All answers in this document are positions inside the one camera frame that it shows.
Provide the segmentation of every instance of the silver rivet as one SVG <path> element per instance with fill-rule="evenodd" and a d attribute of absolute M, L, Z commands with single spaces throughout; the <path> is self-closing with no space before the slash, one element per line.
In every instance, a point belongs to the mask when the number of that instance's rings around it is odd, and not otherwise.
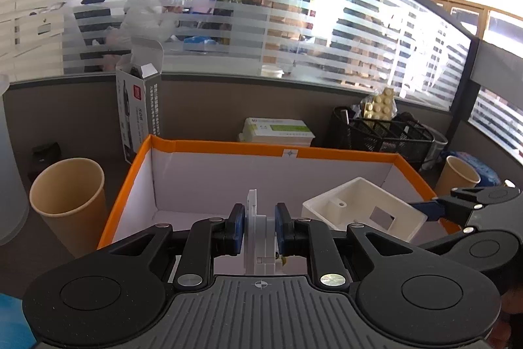
<path fill-rule="evenodd" d="M 195 273 L 185 273 L 178 278 L 178 284 L 184 287 L 194 287 L 203 282 L 203 278 Z"/>
<path fill-rule="evenodd" d="M 345 277 L 343 275 L 339 275 L 339 273 L 326 273 L 320 278 L 320 281 L 323 285 L 337 287 L 345 284 Z"/>

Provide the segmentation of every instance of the white jacket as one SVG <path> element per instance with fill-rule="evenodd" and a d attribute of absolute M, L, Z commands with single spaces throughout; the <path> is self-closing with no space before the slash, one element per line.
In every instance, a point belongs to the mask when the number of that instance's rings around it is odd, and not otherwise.
<path fill-rule="evenodd" d="M 172 36 L 178 21 L 162 13 L 160 0 L 126 0 L 126 13 L 119 29 L 113 29 L 106 43 L 115 49 L 130 49 L 131 37 L 141 36 L 165 42 Z"/>

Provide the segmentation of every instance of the paper cup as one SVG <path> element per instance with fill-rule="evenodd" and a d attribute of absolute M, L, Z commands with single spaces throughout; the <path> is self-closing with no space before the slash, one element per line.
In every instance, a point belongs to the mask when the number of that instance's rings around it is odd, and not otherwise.
<path fill-rule="evenodd" d="M 452 188 L 472 188 L 480 180 L 480 175 L 471 165 L 460 158 L 448 156 L 434 191 L 438 196 L 448 196 Z"/>
<path fill-rule="evenodd" d="M 104 171 L 88 158 L 69 158 L 45 169 L 29 201 L 75 257 L 96 250 L 107 220 Z"/>

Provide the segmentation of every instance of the black mesh basket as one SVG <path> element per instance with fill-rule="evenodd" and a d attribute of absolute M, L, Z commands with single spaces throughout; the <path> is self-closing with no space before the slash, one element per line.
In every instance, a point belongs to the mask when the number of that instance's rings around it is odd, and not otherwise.
<path fill-rule="evenodd" d="M 433 142 L 432 134 L 422 124 L 410 119 L 354 119 L 353 116 L 354 111 L 349 107 L 334 109 L 323 141 L 325 148 L 398 153 L 415 170 L 420 169 Z"/>

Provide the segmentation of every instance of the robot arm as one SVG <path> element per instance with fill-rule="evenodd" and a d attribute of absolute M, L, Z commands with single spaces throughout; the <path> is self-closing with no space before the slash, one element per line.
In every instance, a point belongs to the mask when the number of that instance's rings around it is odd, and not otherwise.
<path fill-rule="evenodd" d="M 38 349 L 486 349 L 499 294 L 519 278 L 522 196 L 513 190 L 437 200 L 464 229 L 423 247 L 364 224 L 340 232 L 292 219 L 279 203 L 279 252 L 307 258 L 308 273 L 215 276 L 213 259 L 241 250 L 237 204 L 226 220 L 176 232 L 159 224 L 47 272 L 24 296 L 24 314 Z"/>

